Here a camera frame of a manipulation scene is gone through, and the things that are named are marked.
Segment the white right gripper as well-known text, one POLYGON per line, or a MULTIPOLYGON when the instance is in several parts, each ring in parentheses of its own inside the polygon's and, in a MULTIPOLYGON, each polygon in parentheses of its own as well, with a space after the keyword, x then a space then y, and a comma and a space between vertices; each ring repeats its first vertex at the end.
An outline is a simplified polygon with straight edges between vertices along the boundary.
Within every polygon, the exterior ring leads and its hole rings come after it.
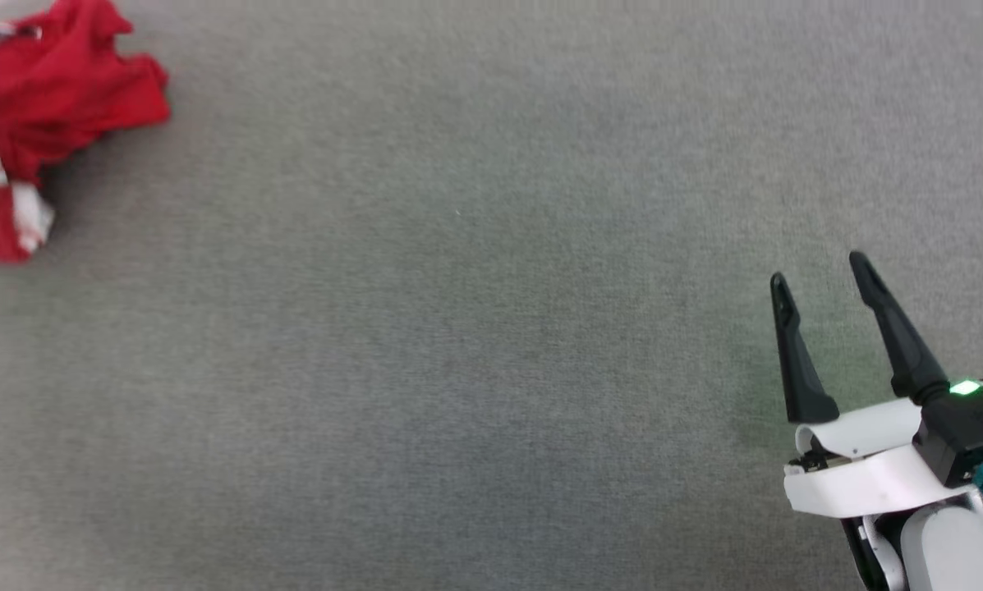
POLYGON ((838 460, 825 468, 785 468, 783 487, 791 508, 855 519, 961 502, 982 515, 983 500, 974 487, 942 485, 912 445, 921 424, 916 406, 948 394, 948 375, 869 257, 852 251, 849 266, 863 303, 875 316, 893 371, 890 386, 899 399, 840 413, 811 362, 800 329, 802 315, 785 276, 770 277, 785 415, 796 425, 796 449, 800 456, 820 452, 838 460))

